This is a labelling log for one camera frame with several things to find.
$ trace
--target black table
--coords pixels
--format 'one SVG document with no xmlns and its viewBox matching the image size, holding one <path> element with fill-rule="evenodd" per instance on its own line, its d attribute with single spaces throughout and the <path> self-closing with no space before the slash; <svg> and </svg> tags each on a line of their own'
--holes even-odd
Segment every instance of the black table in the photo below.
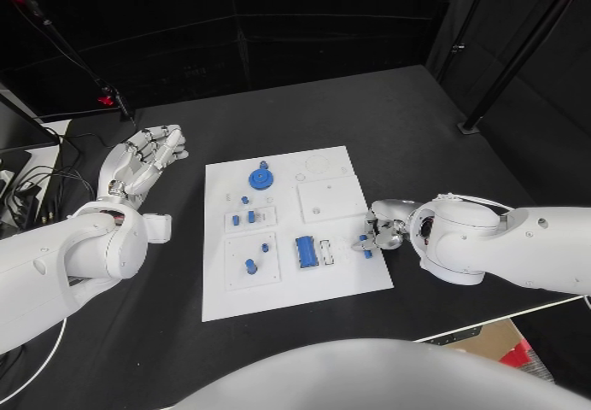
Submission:
<svg viewBox="0 0 591 410">
<path fill-rule="evenodd" d="M 393 289 L 200 322 L 204 165 L 346 145 L 367 203 L 425 202 L 454 192 L 513 207 L 532 199 L 422 67 L 330 79 L 140 110 L 140 125 L 180 124 L 190 157 L 150 191 L 142 213 L 173 216 L 173 240 L 150 245 L 140 274 L 70 317 L 62 345 L 18 408 L 148 410 L 174 404 L 225 374 L 311 343 L 351 337 L 416 340 L 563 301 L 493 275 L 445 283 L 418 267 L 409 243 L 383 252 Z M 118 114 L 70 124 L 69 135 L 121 140 Z M 96 181 L 106 149 L 92 138 L 82 175 Z M 86 192 L 70 184 L 70 211 Z M 50 349 L 56 329 L 30 346 Z M 27 363 L 36 369 L 37 363 Z"/>
</svg>

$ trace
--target red object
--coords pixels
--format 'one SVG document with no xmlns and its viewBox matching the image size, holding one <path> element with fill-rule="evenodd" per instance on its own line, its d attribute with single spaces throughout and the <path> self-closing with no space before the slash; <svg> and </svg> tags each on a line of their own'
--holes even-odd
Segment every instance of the red object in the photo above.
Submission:
<svg viewBox="0 0 591 410">
<path fill-rule="evenodd" d="M 532 349 L 529 346 L 527 340 L 520 339 L 520 342 L 510 350 L 510 352 L 501 357 L 498 360 L 504 365 L 510 367 L 522 367 L 526 365 L 532 360 L 527 356 L 527 351 Z"/>
<path fill-rule="evenodd" d="M 114 99 L 111 98 L 111 96 L 99 97 L 98 102 L 108 106 L 114 105 Z"/>
</svg>

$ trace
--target red light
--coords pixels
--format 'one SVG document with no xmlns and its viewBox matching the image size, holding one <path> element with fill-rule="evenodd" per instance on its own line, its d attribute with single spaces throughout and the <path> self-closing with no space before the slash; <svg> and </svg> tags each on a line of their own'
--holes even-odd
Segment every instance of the red light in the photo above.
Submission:
<svg viewBox="0 0 591 410">
<path fill-rule="evenodd" d="M 114 105 L 114 99 L 111 98 L 111 96 L 99 97 L 98 102 L 108 106 Z"/>
</svg>

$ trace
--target white board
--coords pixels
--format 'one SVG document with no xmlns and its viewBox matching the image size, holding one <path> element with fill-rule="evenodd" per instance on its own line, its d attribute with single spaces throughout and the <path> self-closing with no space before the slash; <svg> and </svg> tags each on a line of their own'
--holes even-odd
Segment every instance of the white board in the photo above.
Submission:
<svg viewBox="0 0 591 410">
<path fill-rule="evenodd" d="M 274 184 L 253 190 L 249 174 L 261 161 Z M 382 252 L 374 250 L 366 259 L 350 249 L 367 207 L 344 147 L 206 165 L 204 209 L 203 321 L 392 288 Z M 238 226 L 233 215 L 240 216 Z M 302 269 L 295 238 L 304 236 L 314 237 L 318 265 Z M 262 252 L 266 237 L 269 249 Z M 320 249 L 325 240 L 331 265 Z M 253 275 L 246 259 L 258 266 Z"/>
</svg>

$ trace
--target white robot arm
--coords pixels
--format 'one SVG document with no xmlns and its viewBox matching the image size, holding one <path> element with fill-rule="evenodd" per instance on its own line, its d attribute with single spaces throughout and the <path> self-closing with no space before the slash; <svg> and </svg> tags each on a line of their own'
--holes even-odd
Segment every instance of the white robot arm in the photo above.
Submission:
<svg viewBox="0 0 591 410">
<path fill-rule="evenodd" d="M 0 354 L 131 278 L 148 243 L 170 239 L 170 215 L 137 209 L 164 167 L 187 156 L 183 144 L 178 126 L 138 132 L 106 157 L 98 199 L 63 222 L 0 242 Z"/>
<path fill-rule="evenodd" d="M 491 206 L 509 212 L 498 215 Z M 356 243 L 356 250 L 395 249 L 406 237 L 421 267 L 447 282 L 478 284 L 488 272 L 519 286 L 591 293 L 591 208 L 513 209 L 448 194 L 424 205 L 374 202 L 367 226 L 383 208 L 392 220 L 377 216 L 376 238 Z M 395 238 L 395 247 L 382 236 Z"/>
</svg>

